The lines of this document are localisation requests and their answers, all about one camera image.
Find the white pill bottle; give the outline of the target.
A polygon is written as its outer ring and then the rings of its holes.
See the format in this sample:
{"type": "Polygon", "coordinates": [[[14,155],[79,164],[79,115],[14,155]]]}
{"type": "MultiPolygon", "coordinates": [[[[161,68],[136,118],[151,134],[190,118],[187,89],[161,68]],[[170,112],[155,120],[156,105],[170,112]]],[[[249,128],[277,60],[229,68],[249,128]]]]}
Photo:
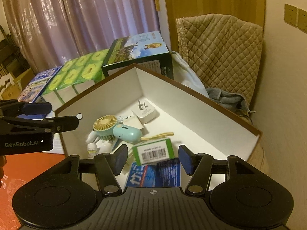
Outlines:
{"type": "Polygon", "coordinates": [[[92,159],[94,158],[98,153],[98,147],[95,143],[89,143],[87,145],[87,158],[92,159]]]}

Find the blue white medicine box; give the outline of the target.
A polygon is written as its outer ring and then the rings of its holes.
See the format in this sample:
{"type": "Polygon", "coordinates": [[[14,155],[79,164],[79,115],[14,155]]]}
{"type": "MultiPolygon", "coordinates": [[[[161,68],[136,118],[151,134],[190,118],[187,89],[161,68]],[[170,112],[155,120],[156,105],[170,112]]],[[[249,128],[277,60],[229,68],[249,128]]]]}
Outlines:
{"type": "Polygon", "coordinates": [[[157,166],[155,187],[181,186],[181,164],[178,158],[162,161],[155,165],[157,166]]]}

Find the mint handheld fan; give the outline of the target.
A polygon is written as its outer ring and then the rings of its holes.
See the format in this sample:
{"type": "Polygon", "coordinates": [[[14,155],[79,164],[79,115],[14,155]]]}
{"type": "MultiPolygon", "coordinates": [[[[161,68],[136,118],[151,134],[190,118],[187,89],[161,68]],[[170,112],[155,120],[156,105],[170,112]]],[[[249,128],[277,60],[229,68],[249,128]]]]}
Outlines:
{"type": "Polygon", "coordinates": [[[93,130],[102,140],[118,138],[131,144],[174,135],[173,132],[165,132],[155,136],[143,136],[140,129],[120,124],[115,115],[106,115],[97,119],[93,124],[93,130]]]}

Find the green white spray box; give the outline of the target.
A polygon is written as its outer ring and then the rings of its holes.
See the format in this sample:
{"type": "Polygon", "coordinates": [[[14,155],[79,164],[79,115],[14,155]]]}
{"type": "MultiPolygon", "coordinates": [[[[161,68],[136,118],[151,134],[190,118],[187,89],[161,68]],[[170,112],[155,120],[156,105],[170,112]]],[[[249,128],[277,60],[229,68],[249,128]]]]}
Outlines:
{"type": "Polygon", "coordinates": [[[133,146],[132,151],[139,166],[175,158],[172,142],[169,138],[142,142],[133,146]]]}

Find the white plug adapter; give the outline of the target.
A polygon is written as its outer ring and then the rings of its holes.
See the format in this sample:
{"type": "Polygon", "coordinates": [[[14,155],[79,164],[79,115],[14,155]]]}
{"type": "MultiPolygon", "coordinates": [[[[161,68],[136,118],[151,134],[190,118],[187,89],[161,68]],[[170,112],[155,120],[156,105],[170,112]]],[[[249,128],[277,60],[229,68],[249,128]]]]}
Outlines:
{"type": "Polygon", "coordinates": [[[117,117],[120,124],[124,124],[130,127],[139,129],[142,133],[145,132],[143,124],[140,122],[137,116],[118,116],[117,117]]]}

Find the white smart socket cube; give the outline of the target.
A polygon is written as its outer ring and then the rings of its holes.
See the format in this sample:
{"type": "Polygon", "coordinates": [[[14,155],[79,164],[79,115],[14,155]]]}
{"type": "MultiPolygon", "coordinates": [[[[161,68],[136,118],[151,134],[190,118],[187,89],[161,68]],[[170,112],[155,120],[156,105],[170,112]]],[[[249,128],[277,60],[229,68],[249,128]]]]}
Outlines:
{"type": "Polygon", "coordinates": [[[146,99],[138,99],[132,106],[132,112],[142,124],[147,124],[158,116],[156,109],[146,99]]]}

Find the dark spray bottle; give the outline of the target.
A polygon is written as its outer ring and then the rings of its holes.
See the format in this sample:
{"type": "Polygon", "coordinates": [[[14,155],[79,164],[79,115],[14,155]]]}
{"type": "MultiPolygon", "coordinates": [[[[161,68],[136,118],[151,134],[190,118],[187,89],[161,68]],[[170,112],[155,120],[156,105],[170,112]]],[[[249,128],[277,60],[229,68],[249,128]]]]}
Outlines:
{"type": "Polygon", "coordinates": [[[97,143],[98,153],[111,153],[113,141],[99,140],[97,143]]]}

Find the white hair claw clip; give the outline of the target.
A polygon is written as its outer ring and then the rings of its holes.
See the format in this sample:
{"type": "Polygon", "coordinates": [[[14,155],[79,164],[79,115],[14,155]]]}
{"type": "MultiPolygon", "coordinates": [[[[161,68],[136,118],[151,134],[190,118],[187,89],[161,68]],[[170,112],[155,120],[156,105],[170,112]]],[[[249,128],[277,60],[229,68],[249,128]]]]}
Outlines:
{"type": "Polygon", "coordinates": [[[95,131],[91,131],[88,135],[88,137],[86,138],[85,142],[86,144],[90,144],[90,143],[96,143],[100,140],[100,137],[97,135],[97,133],[95,131]]]}

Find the clear blue floss case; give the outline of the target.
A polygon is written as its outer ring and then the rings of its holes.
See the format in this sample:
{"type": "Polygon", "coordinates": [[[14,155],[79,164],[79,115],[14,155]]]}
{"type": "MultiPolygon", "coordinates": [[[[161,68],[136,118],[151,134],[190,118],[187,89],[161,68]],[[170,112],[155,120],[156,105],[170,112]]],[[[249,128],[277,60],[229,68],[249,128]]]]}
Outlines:
{"type": "Polygon", "coordinates": [[[141,165],[133,162],[126,180],[126,187],[155,187],[156,165],[141,165]]]}

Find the blue flat puzzle box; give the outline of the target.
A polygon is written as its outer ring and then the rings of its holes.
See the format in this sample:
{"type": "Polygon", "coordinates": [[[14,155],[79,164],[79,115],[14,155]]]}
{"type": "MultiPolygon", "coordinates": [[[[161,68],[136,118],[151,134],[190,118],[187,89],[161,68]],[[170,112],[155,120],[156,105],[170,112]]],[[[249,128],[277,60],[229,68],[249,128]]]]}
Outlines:
{"type": "Polygon", "coordinates": [[[44,102],[41,95],[61,68],[62,66],[54,67],[38,73],[21,92],[18,101],[30,103],[44,102]]]}

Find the black folding cart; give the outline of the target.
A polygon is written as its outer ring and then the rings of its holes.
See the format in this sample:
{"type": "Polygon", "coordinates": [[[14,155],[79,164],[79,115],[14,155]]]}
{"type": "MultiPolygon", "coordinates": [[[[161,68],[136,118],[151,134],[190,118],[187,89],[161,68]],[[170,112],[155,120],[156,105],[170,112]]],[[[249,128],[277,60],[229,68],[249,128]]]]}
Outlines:
{"type": "Polygon", "coordinates": [[[19,47],[14,43],[12,36],[6,34],[1,26],[1,76],[12,74],[14,78],[30,68],[28,61],[22,55],[19,47]]]}

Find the grey towel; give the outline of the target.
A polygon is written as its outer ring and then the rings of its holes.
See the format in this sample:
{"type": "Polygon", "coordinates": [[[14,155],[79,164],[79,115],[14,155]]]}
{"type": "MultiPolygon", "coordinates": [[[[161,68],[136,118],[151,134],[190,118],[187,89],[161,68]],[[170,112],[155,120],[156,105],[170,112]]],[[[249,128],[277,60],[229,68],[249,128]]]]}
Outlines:
{"type": "Polygon", "coordinates": [[[253,124],[250,114],[254,113],[254,111],[249,110],[248,103],[244,96],[241,94],[226,92],[219,88],[208,87],[206,91],[212,101],[232,111],[245,122],[248,122],[251,125],[253,124]]]}

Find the green tissue pack bundle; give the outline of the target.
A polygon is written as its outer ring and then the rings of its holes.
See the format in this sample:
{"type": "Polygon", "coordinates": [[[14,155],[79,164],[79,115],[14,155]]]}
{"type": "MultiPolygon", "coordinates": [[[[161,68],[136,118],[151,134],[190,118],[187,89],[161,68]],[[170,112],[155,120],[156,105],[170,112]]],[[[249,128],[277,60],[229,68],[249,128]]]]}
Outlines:
{"type": "Polygon", "coordinates": [[[42,93],[42,100],[51,103],[55,111],[103,80],[102,64],[107,52],[103,49],[66,62],[42,93]]]}

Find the pink curtain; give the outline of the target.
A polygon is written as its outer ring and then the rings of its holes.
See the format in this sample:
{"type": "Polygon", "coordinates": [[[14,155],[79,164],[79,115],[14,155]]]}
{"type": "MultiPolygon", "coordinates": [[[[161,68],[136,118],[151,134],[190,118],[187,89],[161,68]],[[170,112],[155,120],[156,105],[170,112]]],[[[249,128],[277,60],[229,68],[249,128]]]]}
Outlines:
{"type": "Polygon", "coordinates": [[[2,0],[14,42],[34,72],[159,30],[154,0],[2,0]]]}

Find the wall socket plates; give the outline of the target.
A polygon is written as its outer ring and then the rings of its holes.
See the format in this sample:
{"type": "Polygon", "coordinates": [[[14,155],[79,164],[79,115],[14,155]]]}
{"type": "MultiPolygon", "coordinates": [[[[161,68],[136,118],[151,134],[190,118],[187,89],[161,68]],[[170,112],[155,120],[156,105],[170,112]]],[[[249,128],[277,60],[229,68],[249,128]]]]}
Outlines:
{"type": "Polygon", "coordinates": [[[307,12],[295,6],[284,5],[284,21],[304,33],[307,32],[307,12]]]}

